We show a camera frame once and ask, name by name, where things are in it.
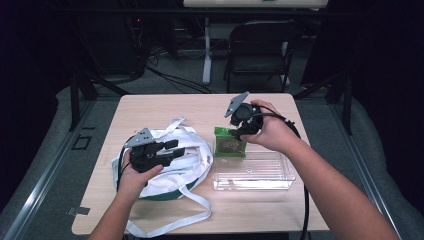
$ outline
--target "chair leg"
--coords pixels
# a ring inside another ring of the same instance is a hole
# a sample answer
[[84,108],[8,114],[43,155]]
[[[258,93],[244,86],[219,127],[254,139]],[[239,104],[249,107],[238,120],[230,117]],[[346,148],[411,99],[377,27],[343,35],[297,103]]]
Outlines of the chair leg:
[[230,93],[230,82],[231,82],[231,73],[230,71],[226,72],[226,80],[227,80],[227,93]]
[[283,82],[281,82],[281,78],[279,79],[281,82],[281,92],[284,93],[284,91],[286,90],[286,83],[287,83],[287,73],[284,74],[284,78],[283,78]]
[[225,68],[224,68],[224,81],[227,81],[227,71],[228,71],[228,61],[225,63]]
[[287,78],[289,77],[289,70],[290,70],[290,66],[291,66],[291,60],[292,60],[292,57],[293,57],[293,49],[290,50],[290,52],[287,53],[286,57],[287,57],[287,64],[286,64],[286,71],[284,73],[283,86],[281,88],[282,93],[286,89]]

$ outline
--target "green box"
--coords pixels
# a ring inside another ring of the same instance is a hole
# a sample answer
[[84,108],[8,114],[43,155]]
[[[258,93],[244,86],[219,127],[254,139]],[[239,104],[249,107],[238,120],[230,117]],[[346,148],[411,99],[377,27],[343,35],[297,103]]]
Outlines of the green box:
[[230,131],[229,128],[215,127],[215,157],[246,157],[247,142],[235,139]]

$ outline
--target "gray carpet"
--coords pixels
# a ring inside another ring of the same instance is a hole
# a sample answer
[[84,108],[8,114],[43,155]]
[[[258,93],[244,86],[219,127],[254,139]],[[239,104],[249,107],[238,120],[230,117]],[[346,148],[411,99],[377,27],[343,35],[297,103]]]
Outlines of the gray carpet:
[[[305,40],[295,54],[289,76],[291,85],[287,88],[288,93],[295,94],[302,90],[299,82],[311,46],[312,42]],[[180,51],[180,53],[181,56],[178,60],[170,58],[166,54],[160,55],[157,59],[151,59],[149,66],[163,73],[201,83],[203,56],[198,51],[190,51],[190,54],[193,54],[190,57],[186,55],[189,51]],[[215,92],[224,93],[225,82],[222,81],[222,73],[225,61],[219,50],[214,52],[213,57],[212,82],[207,87]],[[150,71],[146,71],[136,81],[119,84],[119,86],[133,94],[176,94],[181,91],[197,93],[181,86],[176,88],[167,80]],[[234,82],[233,89],[235,92],[245,90],[275,92],[276,86],[279,86],[278,79],[271,79],[265,85],[240,79]],[[19,217],[28,197],[37,186],[40,177],[58,155],[63,156],[64,161],[56,166],[57,175],[51,176],[54,181],[47,186],[47,194],[39,199],[40,204],[35,206],[34,214],[24,221],[26,224],[20,226],[23,229],[21,229],[19,237],[22,239],[86,238],[85,236],[75,236],[71,232],[74,217],[67,215],[66,212],[69,207],[77,207],[80,204],[119,101],[119,97],[109,89],[97,85],[96,88],[100,93],[97,101],[87,102],[81,99],[81,109],[87,112],[87,117],[82,119],[81,124],[73,133],[68,132],[71,120],[69,89],[64,89],[58,94],[59,108],[51,129],[24,181],[9,205],[1,213],[0,238],[3,239],[7,236],[10,227],[17,216]],[[310,143],[336,169],[360,189],[366,191],[363,180],[358,174],[355,156],[350,150],[351,146],[340,127],[340,119],[334,115],[334,109],[337,112],[339,106],[327,105],[322,98],[325,92],[326,90],[322,89],[307,99],[296,101]],[[384,154],[378,134],[366,112],[356,101],[352,106],[352,131],[352,138],[360,149],[402,238],[424,239],[423,217],[403,199],[396,184],[386,173]],[[290,233],[290,239],[299,239],[299,237],[300,233]],[[327,231],[313,232],[312,238],[334,239],[333,235]]]

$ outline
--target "person's arm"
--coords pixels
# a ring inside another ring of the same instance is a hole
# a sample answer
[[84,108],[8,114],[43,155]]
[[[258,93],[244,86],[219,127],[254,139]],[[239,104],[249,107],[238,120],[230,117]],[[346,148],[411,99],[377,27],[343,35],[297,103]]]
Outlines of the person's arm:
[[[129,163],[129,152],[130,150],[124,155],[123,166]],[[132,206],[139,198],[146,182],[158,175],[162,169],[163,166],[158,165],[145,173],[138,173],[129,164],[122,173],[115,198],[89,239],[122,239]]]
[[[277,112],[272,104],[252,104]],[[293,163],[318,210],[337,239],[398,239],[377,207],[340,172],[299,139],[278,118],[265,116],[261,131],[241,139],[281,152]]]

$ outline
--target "clear plastic container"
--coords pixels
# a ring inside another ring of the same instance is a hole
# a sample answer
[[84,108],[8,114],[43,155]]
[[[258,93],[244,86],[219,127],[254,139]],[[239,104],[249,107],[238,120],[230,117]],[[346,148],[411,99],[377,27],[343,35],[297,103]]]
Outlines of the clear plastic container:
[[215,190],[289,189],[296,179],[286,156],[270,151],[246,151],[245,158],[215,157]]

